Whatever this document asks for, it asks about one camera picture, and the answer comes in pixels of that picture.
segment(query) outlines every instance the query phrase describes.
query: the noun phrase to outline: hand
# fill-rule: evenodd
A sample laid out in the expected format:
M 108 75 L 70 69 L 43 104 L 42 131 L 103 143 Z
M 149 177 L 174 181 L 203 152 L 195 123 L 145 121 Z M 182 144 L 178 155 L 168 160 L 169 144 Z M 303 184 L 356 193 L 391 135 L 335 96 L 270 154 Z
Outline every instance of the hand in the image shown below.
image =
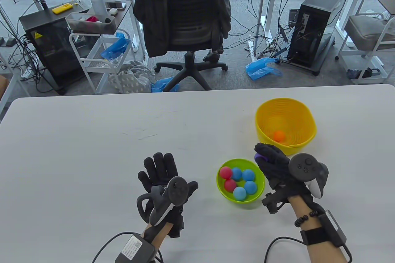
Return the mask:
M 160 152 L 155 153 L 154 159 L 148 157 L 144 160 L 144 167 L 147 170 L 148 175 L 145 173 L 145 171 L 140 171 L 137 177 L 148 193 L 151 192 L 151 188 L 153 186 L 166 186 L 173 177 L 178 176 L 177 167 L 171 153 L 166 153 L 165 155 Z M 188 183 L 188 187 L 188 198 L 186 199 L 185 203 L 188 201 L 192 193 L 198 188 L 198 183 L 195 181 L 190 182 Z M 149 199 L 145 205 L 143 217 L 144 221 L 147 223 L 149 222 L 149 216 L 153 208 L 154 203 L 151 199 Z M 181 215 L 183 208 L 184 205 L 174 207 L 162 220 L 162 222 L 169 222 L 174 225 L 169 232 L 169 236 L 172 238 L 179 237 L 181 229 L 184 228 L 184 222 Z
M 289 158 L 278 149 L 270 144 L 258 143 L 255 146 L 255 161 L 262 170 L 268 183 L 273 190 L 282 190 L 284 198 L 280 202 L 287 203 L 288 198 L 292 196 L 302 196 L 311 199 L 311 193 L 305 186 L 305 183 L 296 180 L 289 172 Z

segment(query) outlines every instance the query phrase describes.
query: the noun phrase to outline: chair cushion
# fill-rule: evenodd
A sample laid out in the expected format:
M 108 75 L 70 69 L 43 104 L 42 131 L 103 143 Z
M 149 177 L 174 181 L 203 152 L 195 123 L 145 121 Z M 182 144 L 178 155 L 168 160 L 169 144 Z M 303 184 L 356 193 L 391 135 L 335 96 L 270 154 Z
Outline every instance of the chair cushion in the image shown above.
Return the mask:
M 344 30 L 350 35 L 355 46 L 359 50 L 371 51 L 384 30 L 388 20 L 378 19 L 365 15 L 352 15 L 347 21 Z M 395 41 L 395 23 L 391 23 L 383 41 Z M 395 44 L 385 44 L 378 47 L 381 49 L 394 48 Z

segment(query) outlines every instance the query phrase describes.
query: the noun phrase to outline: smartphone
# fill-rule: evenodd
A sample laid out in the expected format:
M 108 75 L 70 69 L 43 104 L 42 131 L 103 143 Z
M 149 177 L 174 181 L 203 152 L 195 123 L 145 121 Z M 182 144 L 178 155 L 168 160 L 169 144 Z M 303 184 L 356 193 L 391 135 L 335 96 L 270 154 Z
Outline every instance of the smartphone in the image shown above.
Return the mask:
M 118 10 L 125 10 L 126 3 L 121 1 L 106 2 L 106 8 L 107 10 L 110 10 L 111 8 L 116 8 Z

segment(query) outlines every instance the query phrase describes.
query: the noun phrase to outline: red ball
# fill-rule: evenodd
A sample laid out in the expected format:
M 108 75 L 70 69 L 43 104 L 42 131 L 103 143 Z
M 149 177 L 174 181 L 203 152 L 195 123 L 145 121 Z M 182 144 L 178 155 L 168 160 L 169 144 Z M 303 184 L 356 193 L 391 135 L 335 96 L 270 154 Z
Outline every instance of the red ball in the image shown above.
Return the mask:
M 228 191 L 228 192 L 230 192 L 230 193 L 233 193 L 233 190 L 236 189 L 237 184 L 236 184 L 236 181 L 235 181 L 235 180 L 229 179 L 229 180 L 226 180 L 226 181 L 225 181 L 225 183 L 223 184 L 223 186 L 224 186 L 224 188 L 225 188 L 226 191 Z
M 223 179 L 230 179 L 232 177 L 232 169 L 230 167 L 224 166 L 220 169 L 220 176 Z

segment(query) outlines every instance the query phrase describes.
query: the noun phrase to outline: chair base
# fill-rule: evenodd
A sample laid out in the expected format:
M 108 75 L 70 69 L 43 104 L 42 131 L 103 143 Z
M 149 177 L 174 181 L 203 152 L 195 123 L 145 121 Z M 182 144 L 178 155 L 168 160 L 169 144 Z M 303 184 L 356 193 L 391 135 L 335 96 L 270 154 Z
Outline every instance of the chair base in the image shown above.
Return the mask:
M 210 63 L 210 62 L 203 62 L 203 63 L 195 63 L 195 53 L 192 51 L 188 51 L 185 53 L 185 62 L 178 63 L 178 62 L 158 62 L 154 67 L 156 73 L 159 73 L 161 67 L 170 68 L 179 70 L 176 76 L 173 77 L 172 80 L 166 85 L 163 89 L 163 92 L 170 91 L 173 87 L 175 87 L 180 81 L 185 79 L 186 77 L 194 78 L 204 90 L 212 90 L 210 85 L 204 80 L 203 76 L 199 73 L 199 71 L 207 70 L 207 69 L 214 69 L 214 68 L 221 68 L 223 71 L 228 70 L 228 66 L 226 63 Z

